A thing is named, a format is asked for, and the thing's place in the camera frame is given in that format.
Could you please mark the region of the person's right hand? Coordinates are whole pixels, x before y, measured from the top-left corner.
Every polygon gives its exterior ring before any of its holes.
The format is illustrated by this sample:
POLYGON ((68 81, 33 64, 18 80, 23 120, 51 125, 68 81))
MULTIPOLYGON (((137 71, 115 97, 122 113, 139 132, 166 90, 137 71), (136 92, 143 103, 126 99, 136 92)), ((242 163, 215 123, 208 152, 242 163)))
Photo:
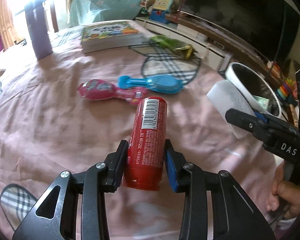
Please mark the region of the person's right hand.
POLYGON ((279 208, 279 199, 284 199, 289 204, 289 209, 285 213, 285 219, 292 219, 300 213, 300 184, 295 185, 284 181, 284 162, 276 169, 271 192, 266 201, 267 211, 276 211, 279 208))

